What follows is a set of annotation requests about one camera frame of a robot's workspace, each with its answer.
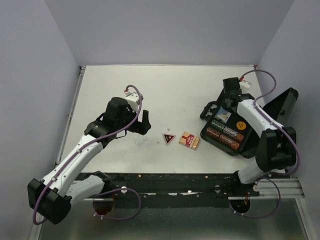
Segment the blue playing card deck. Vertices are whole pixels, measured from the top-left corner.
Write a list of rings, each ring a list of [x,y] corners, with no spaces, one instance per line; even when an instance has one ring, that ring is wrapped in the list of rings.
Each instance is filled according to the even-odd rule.
[[[220,107],[214,118],[226,124],[231,115],[232,114],[229,111],[225,110],[223,107]]]

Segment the yellow big blind button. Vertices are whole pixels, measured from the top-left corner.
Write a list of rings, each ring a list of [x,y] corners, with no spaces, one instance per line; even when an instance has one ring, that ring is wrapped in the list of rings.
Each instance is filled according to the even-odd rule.
[[[238,121],[238,122],[236,123],[236,127],[237,127],[238,130],[243,131],[243,130],[246,129],[247,125],[246,125],[246,123],[243,122],[243,121]]]

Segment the red Texas Hold'em card deck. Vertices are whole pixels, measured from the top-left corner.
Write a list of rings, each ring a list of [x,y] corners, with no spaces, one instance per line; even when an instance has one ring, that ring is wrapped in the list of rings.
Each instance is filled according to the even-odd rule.
[[[200,142],[200,138],[198,136],[195,136],[189,132],[184,132],[179,139],[179,144],[192,149],[196,150]]]

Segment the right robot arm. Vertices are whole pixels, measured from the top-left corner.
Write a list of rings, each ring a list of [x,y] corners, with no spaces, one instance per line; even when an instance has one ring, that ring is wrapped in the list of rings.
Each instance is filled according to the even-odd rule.
[[[230,191],[241,196],[267,174],[294,166],[297,162],[296,130],[271,118],[249,93],[243,93],[237,77],[223,80],[223,103],[228,111],[242,117],[259,137],[255,160],[237,172]]]

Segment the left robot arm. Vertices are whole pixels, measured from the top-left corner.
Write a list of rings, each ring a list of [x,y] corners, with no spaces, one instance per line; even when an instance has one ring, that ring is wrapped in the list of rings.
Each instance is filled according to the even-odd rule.
[[[113,196],[117,189],[111,186],[111,178],[96,171],[88,178],[74,183],[84,167],[120,132],[132,132],[144,136],[151,129],[149,112],[142,109],[143,96],[134,92],[125,98],[113,97],[105,112],[89,123],[79,142],[67,157],[41,180],[32,179],[27,185],[29,206],[33,209],[32,221],[37,215],[52,224],[60,223],[73,205],[88,197]]]

